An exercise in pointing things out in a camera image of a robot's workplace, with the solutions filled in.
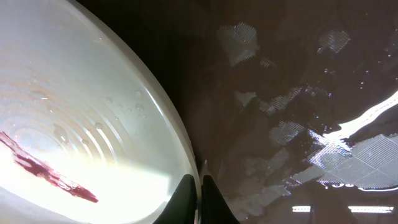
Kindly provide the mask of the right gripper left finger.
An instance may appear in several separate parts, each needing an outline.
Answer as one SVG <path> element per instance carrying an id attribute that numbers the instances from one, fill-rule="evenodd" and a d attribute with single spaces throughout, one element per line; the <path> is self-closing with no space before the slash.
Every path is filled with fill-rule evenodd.
<path id="1" fill-rule="evenodd" d="M 195 180 L 192 175 L 186 174 L 154 224 L 194 224 L 196 209 Z"/>

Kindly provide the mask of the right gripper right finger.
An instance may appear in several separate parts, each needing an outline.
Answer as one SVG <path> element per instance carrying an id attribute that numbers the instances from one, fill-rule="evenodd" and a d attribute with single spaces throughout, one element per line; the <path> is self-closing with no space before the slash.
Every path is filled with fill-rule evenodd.
<path id="1" fill-rule="evenodd" d="M 239 224 L 210 175 L 201 185 L 201 222 L 203 224 Z"/>

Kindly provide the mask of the white plate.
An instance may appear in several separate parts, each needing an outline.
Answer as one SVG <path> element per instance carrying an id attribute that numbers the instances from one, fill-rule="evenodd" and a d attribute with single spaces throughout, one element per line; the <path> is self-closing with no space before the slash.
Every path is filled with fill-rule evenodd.
<path id="1" fill-rule="evenodd" d="M 186 174 L 198 209 L 184 125 L 107 25 L 76 1 L 1 1 L 2 223 L 154 223 Z"/>

